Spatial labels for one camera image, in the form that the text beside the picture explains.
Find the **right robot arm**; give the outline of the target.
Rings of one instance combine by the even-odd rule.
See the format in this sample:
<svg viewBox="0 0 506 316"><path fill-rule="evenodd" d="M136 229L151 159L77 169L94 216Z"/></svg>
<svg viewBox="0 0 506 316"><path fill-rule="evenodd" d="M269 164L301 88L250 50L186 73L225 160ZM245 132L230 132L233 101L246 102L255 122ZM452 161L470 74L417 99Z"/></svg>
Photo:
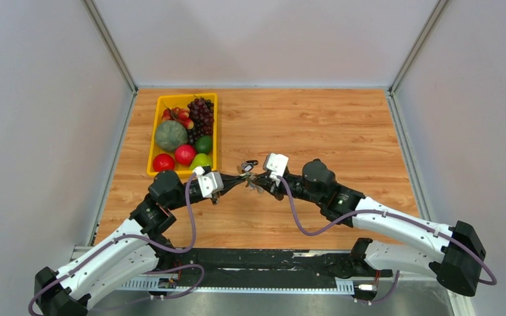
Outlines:
<svg viewBox="0 0 506 316"><path fill-rule="evenodd" d="M349 258L351 269L359 275L372 269L417 273L434 277L446 289L468 297L475 296L479 284L497 284L485 263L485 248L471 224L435 223L397 211L338 183L335 173L319 159L306 163L299 175L289 172L287 162L286 156L272 153L261 174L243 170L238 176L229 176L206 167L198 180L206 197L221 196L237 184L248 182L275 199L288 198L295 224L306 236L317 236L342 224L399 241L388 245L371 238L359 239ZM318 206L329 224L319 230L306 230L295 207L297 199Z"/></svg>

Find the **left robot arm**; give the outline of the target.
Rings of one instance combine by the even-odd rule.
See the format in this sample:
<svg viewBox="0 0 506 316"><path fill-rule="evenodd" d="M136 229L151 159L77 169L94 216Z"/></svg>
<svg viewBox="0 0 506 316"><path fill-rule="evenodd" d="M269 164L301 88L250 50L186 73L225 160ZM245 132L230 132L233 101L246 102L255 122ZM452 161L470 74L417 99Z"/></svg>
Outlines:
<svg viewBox="0 0 506 316"><path fill-rule="evenodd" d="M45 267L35 276L30 315L87 315L102 298L132 278L153 271L166 273L175 264L174 253L186 253L196 243L192 204L220 196L250 176L222 174L197 167L186 183L175 171L156 174L145 198L129 218L106 239L78 259L57 270ZM173 210L186 207L191 223L189 246L175 248L164 237L176 218Z"/></svg>

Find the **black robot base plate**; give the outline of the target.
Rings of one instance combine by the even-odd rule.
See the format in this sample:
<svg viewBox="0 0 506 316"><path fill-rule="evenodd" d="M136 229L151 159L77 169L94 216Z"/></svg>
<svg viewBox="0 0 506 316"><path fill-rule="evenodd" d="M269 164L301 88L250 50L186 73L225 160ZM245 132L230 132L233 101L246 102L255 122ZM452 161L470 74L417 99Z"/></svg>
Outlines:
<svg viewBox="0 0 506 316"><path fill-rule="evenodd" d="M181 286L199 281L202 288L331 289L338 278L374 280L378 275L346 250L194 248L164 255L156 270L175 267L183 269L174 273Z"/></svg>

